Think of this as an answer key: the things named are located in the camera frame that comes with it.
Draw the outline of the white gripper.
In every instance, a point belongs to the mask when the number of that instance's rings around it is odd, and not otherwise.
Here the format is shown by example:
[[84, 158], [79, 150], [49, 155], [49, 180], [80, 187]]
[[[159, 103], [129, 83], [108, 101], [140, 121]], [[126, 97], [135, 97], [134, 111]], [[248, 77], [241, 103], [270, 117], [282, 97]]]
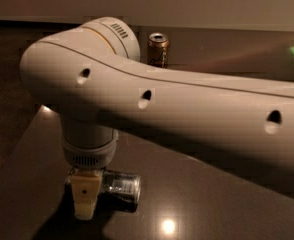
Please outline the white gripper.
[[96, 123], [60, 117], [62, 147], [66, 161], [76, 170], [70, 176], [75, 217], [93, 218], [103, 179], [102, 169], [113, 159], [118, 131]]

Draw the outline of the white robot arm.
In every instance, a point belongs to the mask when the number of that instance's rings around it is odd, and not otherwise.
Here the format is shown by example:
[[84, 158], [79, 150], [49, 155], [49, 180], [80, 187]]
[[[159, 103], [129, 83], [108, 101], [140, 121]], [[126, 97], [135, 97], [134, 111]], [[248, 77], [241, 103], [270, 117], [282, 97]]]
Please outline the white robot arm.
[[103, 184], [121, 131], [294, 198], [294, 83], [143, 64], [135, 34], [113, 17], [38, 40], [20, 73], [60, 116], [80, 220], [92, 218], [103, 191], [139, 199], [137, 177]]

